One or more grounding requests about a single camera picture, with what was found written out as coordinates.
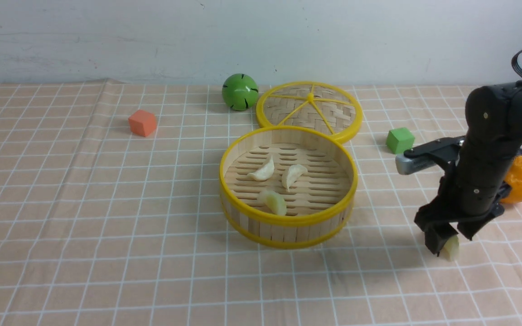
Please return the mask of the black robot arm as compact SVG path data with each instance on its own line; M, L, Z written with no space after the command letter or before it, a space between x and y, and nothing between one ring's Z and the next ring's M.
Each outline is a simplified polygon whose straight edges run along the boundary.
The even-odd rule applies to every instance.
M504 179L522 146L522 85L475 89L467 97L465 116L466 136L404 151L412 161L433 162L444 170L437 196L414 220L433 254L458 234L471 240L504 213L501 199L511 190Z

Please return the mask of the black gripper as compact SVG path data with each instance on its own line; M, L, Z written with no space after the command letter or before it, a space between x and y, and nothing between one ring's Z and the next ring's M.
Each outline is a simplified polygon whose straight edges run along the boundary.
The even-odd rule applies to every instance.
M460 183L457 173L448 173L440 180L437 196L415 215L415 224L425 232L425 245L435 256L452 237L460 232L466 239L473 237L505 208L506 182L498 187L478 187Z

